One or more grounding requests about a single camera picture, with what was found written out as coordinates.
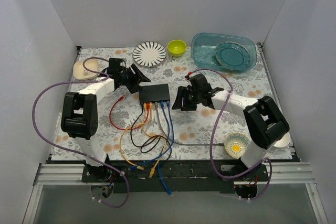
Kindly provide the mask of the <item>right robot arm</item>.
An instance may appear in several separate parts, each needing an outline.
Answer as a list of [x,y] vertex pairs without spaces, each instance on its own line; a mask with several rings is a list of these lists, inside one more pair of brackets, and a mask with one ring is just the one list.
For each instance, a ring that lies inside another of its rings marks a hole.
[[256,164],[266,156],[270,147],[288,135],[289,124],[274,99],[268,95],[246,98],[223,88],[212,88],[201,73],[185,77],[190,85],[178,87],[173,110],[195,111],[198,104],[245,119],[251,143],[235,166],[242,180],[251,180]]

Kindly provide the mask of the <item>dark grey network switch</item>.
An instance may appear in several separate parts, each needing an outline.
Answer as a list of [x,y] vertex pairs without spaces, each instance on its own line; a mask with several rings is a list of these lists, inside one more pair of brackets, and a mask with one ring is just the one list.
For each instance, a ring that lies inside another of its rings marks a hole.
[[140,104],[166,101],[170,101],[169,85],[167,83],[140,87]]

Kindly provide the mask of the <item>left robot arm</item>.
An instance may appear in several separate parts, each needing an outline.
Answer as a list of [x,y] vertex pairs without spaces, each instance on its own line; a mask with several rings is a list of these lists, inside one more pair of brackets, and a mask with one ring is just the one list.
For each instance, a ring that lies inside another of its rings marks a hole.
[[123,59],[110,58],[103,72],[92,70],[98,76],[90,85],[78,92],[67,92],[64,97],[61,129],[87,154],[86,164],[94,166],[93,175],[100,182],[111,178],[112,170],[103,164],[107,154],[101,147],[96,132],[99,127],[98,103],[120,86],[130,93],[140,90],[141,82],[150,82],[135,65],[127,67]]

